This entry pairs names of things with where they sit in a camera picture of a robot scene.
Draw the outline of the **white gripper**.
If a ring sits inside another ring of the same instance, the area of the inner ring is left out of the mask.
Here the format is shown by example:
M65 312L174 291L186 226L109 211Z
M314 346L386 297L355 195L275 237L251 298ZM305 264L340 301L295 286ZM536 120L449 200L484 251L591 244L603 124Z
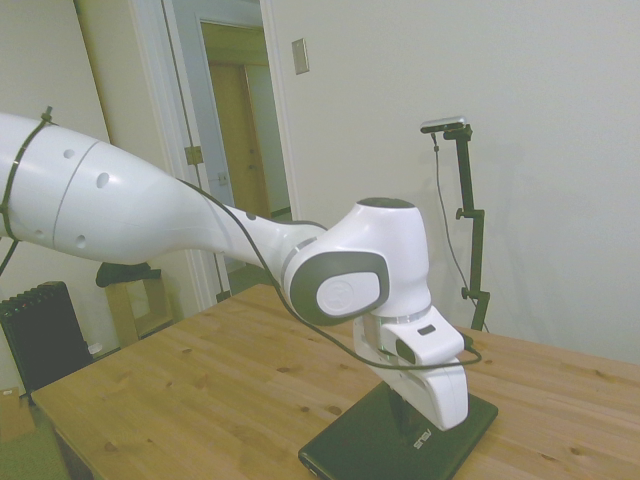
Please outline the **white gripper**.
M372 370L396 392L391 394L391 413L400 435L412 433L411 406L442 431L467 418L468 389L462 366L426 371Z

